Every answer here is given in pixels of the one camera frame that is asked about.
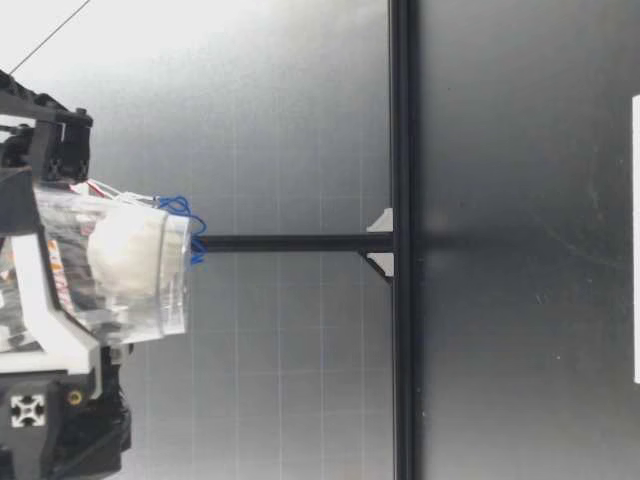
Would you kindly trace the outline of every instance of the transparent container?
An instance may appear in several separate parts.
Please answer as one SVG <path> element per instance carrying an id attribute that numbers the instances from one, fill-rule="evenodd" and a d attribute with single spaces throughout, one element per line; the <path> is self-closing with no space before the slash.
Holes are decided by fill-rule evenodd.
<path id="1" fill-rule="evenodd" d="M 185 332 L 189 219 L 64 190 L 39 188 L 36 199 L 60 303 L 103 345 Z M 0 258 L 11 275 L 10 242 Z M 29 335 L 19 326 L 15 280 L 0 282 L 0 291 L 5 303 L 0 306 L 2 351 L 3 332 L 5 337 L 9 332 L 5 344 L 11 348 L 19 335 L 27 341 Z"/>

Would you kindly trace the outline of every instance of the black mount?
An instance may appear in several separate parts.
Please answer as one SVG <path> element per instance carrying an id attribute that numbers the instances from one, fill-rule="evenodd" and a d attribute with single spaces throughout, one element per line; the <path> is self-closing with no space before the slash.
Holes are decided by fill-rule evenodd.
<path id="1" fill-rule="evenodd" d="M 0 126 L 10 135 L 0 143 L 0 250 L 5 237 L 38 233 L 51 296 L 60 309 L 33 183 L 87 179 L 93 120 L 2 71 L 0 115 L 35 120 L 33 127 Z M 121 453 L 130 448 L 131 416 L 111 353 L 103 349 L 103 393 L 95 400 L 93 374 L 0 375 L 0 480 L 97 480 L 120 470 Z"/>
<path id="2" fill-rule="evenodd" d="M 0 167 L 30 166 L 42 182 L 78 183 L 89 172 L 93 120 L 83 109 L 70 112 L 47 94 L 26 89 L 0 70 L 0 115 L 35 120 L 0 125 L 11 136 L 0 143 Z"/>

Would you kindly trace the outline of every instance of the white plastic bracket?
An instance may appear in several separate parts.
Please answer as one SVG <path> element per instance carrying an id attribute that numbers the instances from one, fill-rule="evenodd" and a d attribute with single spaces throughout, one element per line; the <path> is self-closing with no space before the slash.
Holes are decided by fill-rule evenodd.
<path id="1" fill-rule="evenodd" d="M 3 353 L 0 374 L 66 371 L 94 372 L 95 391 L 102 394 L 100 343 L 54 307 L 47 269 L 37 234 L 11 237 L 25 328 L 42 351 Z"/>
<path id="2" fill-rule="evenodd" d="M 380 218 L 367 228 L 367 232 L 393 232 L 393 208 L 385 208 Z M 378 265 L 385 276 L 393 278 L 395 272 L 393 253 L 368 253 L 367 258 Z"/>

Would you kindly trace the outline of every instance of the white paper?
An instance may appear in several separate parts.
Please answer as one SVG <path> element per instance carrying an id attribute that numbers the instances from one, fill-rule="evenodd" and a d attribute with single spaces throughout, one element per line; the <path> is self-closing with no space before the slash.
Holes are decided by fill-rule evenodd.
<path id="1" fill-rule="evenodd" d="M 640 383 L 640 96 L 633 99 L 633 322 L 635 381 Z"/>

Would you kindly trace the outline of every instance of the brass screw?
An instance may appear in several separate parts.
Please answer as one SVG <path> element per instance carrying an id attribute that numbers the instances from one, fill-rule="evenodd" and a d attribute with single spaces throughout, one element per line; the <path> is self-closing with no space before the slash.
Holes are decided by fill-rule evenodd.
<path id="1" fill-rule="evenodd" d="M 82 395 L 82 392 L 80 390 L 72 390 L 69 392 L 69 395 L 67 395 L 67 401 L 69 402 L 69 405 L 72 405 L 74 407 L 80 405 L 83 399 L 84 396 Z"/>

